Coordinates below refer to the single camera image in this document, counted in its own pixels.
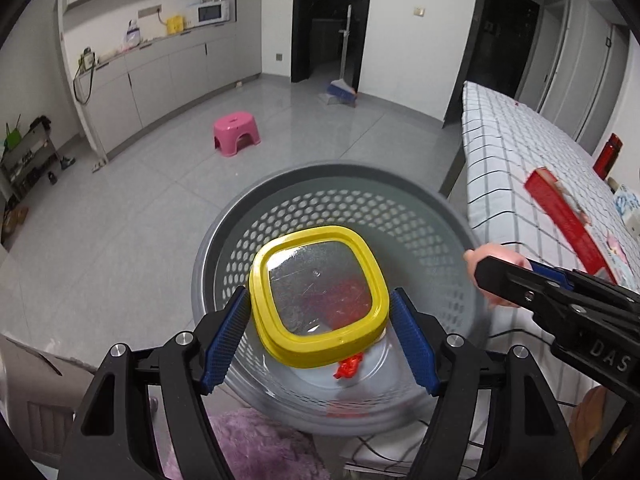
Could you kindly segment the person's right hand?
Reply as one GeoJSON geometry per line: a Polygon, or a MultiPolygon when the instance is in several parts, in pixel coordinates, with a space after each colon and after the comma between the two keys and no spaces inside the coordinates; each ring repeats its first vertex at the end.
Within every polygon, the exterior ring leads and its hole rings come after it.
{"type": "Polygon", "coordinates": [[[598,446],[612,428],[625,404],[615,393],[597,386],[591,388],[576,406],[570,416],[568,429],[580,466],[588,460],[591,448],[598,446]]]}

